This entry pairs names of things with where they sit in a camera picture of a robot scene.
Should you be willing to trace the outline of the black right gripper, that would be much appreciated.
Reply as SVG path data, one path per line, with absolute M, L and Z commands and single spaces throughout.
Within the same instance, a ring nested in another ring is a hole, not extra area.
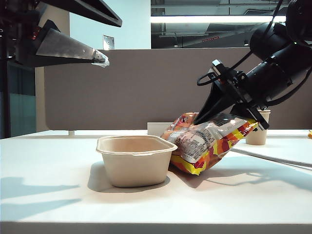
M 194 120 L 194 125 L 207 122 L 232 107 L 231 115 L 254 119 L 258 122 L 260 130 L 268 129 L 268 122 L 259 113 L 254 100 L 245 89 L 246 74 L 225 67 L 218 59 L 212 61 L 211 69 L 215 73 L 215 80 L 204 106 Z

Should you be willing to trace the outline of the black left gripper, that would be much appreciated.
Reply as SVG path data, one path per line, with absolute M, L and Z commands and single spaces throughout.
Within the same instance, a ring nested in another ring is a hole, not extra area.
M 69 63 L 109 66 L 102 52 L 59 31 L 51 20 L 43 27 L 40 19 L 47 4 L 115 27 L 122 19 L 103 0 L 2 0 L 0 2 L 1 61 L 29 67 Z

